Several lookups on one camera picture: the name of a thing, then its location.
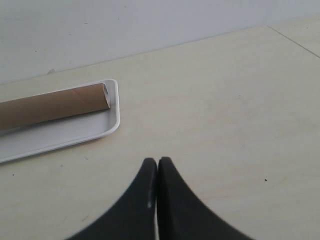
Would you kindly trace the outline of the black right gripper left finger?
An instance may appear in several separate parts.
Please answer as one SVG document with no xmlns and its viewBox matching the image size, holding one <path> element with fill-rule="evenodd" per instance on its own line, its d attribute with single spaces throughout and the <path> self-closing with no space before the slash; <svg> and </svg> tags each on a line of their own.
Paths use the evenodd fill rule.
<svg viewBox="0 0 320 240">
<path fill-rule="evenodd" d="M 158 167 L 146 158 L 123 195 L 70 240 L 154 240 Z"/>
</svg>

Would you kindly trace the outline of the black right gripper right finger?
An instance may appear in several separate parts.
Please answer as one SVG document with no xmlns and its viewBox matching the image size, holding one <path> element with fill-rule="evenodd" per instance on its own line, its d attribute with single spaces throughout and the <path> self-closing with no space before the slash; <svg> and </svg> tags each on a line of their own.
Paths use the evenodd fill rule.
<svg viewBox="0 0 320 240">
<path fill-rule="evenodd" d="M 193 193 L 170 157 L 162 157 L 158 163 L 157 223 L 160 240 L 251 239 Z"/>
</svg>

